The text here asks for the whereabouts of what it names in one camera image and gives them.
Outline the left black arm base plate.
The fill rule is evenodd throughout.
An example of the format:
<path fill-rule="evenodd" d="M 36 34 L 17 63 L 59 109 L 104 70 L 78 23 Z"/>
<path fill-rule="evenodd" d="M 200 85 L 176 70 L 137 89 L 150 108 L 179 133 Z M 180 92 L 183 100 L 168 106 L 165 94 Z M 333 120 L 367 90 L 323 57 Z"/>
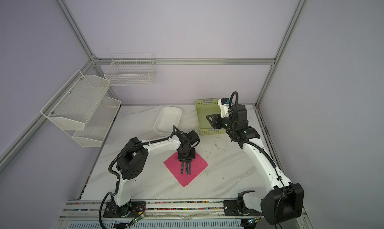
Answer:
<path fill-rule="evenodd" d="M 117 206 L 115 202 L 108 201 L 104 211 L 104 218 L 136 218 L 144 214 L 146 209 L 145 201 L 131 201 L 121 207 Z"/>

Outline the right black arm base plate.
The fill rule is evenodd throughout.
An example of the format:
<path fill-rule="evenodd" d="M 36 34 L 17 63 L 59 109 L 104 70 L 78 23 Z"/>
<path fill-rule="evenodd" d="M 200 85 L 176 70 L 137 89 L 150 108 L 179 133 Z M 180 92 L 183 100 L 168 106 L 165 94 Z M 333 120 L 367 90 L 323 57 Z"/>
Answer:
<path fill-rule="evenodd" d="M 253 209 L 247 209 L 244 206 L 239 207 L 237 200 L 224 200 L 224 214 L 226 217 L 239 216 L 239 217 L 250 217 L 250 216 L 262 216 L 261 212 Z"/>

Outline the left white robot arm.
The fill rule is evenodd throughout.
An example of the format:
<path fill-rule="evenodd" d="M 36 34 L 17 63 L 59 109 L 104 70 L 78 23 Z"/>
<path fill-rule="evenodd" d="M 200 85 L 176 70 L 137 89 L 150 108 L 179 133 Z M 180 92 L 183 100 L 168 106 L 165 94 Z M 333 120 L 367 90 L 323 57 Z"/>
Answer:
<path fill-rule="evenodd" d="M 175 151 L 176 159 L 181 163 L 179 172 L 190 175 L 192 161 L 197 155 L 196 146 L 199 143 L 200 138 L 195 131 L 185 133 L 178 130 L 172 132 L 170 136 L 151 141 L 130 139 L 108 167 L 108 171 L 117 177 L 116 189 L 110 202 L 115 213 L 129 209 L 134 178 L 143 171 L 150 154 Z"/>

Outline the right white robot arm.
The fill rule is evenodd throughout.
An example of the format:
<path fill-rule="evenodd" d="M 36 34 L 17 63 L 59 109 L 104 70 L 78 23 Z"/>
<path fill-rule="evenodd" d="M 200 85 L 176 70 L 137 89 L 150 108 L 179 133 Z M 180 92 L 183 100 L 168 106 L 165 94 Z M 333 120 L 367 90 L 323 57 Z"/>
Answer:
<path fill-rule="evenodd" d="M 265 189 L 238 193 L 236 209 L 242 216 L 259 212 L 270 225 L 302 215 L 304 189 L 281 171 L 266 151 L 260 134 L 249 125 L 244 105 L 222 105 L 220 114 L 206 117 L 213 129 L 224 129 L 232 142 L 249 156 L 263 180 Z"/>

